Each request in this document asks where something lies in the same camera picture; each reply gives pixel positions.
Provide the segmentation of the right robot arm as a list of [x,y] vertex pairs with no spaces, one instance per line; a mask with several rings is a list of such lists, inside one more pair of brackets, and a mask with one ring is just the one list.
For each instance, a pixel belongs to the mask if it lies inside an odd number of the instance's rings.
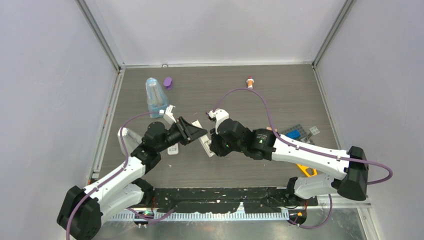
[[270,129],[250,130],[230,118],[209,133],[210,150],[219,157],[237,152],[254,160],[288,162],[320,171],[315,176],[289,179],[285,198],[291,205],[334,193],[354,201],[367,198],[369,165],[360,147],[336,150],[310,145],[274,134]]

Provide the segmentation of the white remote control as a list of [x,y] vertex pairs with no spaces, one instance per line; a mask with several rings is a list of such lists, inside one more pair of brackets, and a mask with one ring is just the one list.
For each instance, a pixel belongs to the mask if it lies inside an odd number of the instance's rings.
[[179,144],[176,143],[167,148],[167,154],[170,156],[177,155],[179,153]]

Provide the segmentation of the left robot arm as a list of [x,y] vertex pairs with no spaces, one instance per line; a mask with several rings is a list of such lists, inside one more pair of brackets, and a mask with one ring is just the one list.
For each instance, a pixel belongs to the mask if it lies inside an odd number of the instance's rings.
[[153,187],[142,180],[161,160],[161,152],[175,145],[188,145],[208,131],[179,117],[166,128],[159,121],[148,125],[142,142],[125,161],[103,178],[83,188],[71,187],[65,194],[56,222],[69,240],[91,240],[101,226],[122,210],[139,204],[148,207]]

